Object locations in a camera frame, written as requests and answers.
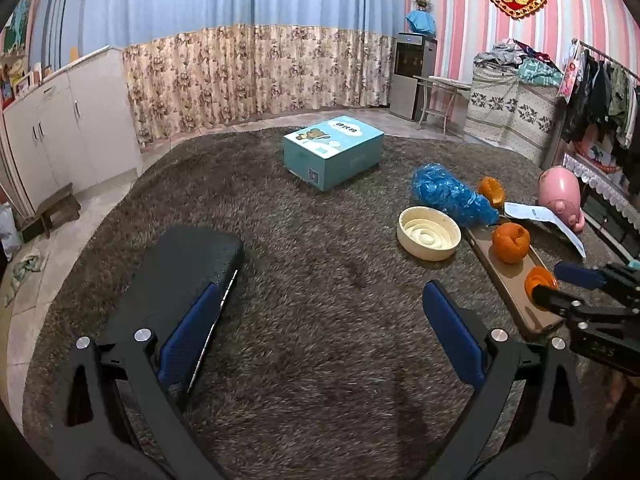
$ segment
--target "white cabinet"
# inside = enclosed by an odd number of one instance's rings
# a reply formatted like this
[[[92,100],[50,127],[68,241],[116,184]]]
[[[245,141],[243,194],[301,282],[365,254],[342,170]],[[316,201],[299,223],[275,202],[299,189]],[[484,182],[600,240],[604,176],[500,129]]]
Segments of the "white cabinet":
[[[77,192],[98,183],[87,146],[76,122],[69,88],[44,99],[36,129],[49,156],[56,181],[61,187],[71,182]]]
[[[135,168],[140,149],[133,127],[122,54],[108,50],[69,70],[78,125],[99,182]]]
[[[12,105],[12,113],[5,114],[4,121],[11,149],[7,158],[12,157],[15,161],[20,183],[33,207],[37,208],[59,189],[60,184],[54,177],[37,129],[38,116],[33,111],[26,101],[17,102]]]
[[[62,68],[3,115],[0,146],[33,210],[69,183],[77,194],[123,173],[140,174],[142,156],[117,49],[105,47]]]

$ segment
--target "round bowl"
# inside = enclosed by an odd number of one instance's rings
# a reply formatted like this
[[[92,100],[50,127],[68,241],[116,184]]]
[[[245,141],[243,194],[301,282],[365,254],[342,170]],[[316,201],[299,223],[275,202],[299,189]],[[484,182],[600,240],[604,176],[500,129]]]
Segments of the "round bowl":
[[[398,240],[416,258],[446,260],[460,243],[460,228],[444,213],[430,207],[410,207],[400,213]]]

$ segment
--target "potted plant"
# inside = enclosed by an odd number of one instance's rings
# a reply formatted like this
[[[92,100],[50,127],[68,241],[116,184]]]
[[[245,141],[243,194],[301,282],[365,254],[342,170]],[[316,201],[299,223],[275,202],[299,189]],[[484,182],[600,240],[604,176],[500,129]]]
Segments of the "potted plant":
[[[414,4],[422,12],[431,12],[433,10],[431,0],[414,0]]]

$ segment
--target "striped wallpaper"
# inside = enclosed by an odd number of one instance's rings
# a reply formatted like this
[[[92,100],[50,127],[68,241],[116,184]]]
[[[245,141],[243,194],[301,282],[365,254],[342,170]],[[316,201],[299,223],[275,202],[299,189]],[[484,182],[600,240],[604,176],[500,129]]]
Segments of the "striped wallpaper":
[[[512,20],[489,0],[431,0],[438,29],[436,75],[471,81],[473,58],[505,38],[546,52],[558,66],[579,38],[640,73],[640,28],[622,0],[548,0],[522,20]],[[405,1],[406,11],[414,8]]]

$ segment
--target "white paper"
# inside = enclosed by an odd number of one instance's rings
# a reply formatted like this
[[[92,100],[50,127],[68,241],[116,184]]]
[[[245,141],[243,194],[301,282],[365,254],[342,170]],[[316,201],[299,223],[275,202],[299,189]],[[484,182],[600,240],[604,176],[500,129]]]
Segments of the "white paper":
[[[551,222],[552,224],[556,224],[560,230],[569,238],[569,241],[575,245],[575,248],[578,249],[580,256],[583,258],[586,257],[586,253],[584,252],[584,245],[580,241],[580,239],[571,231],[566,225],[562,223],[562,220],[559,219],[551,209],[546,207],[542,207],[539,205],[524,205],[524,204],[516,204],[514,202],[505,202],[504,203],[504,213],[507,216],[512,218],[517,218],[520,220],[535,220],[538,222]]]

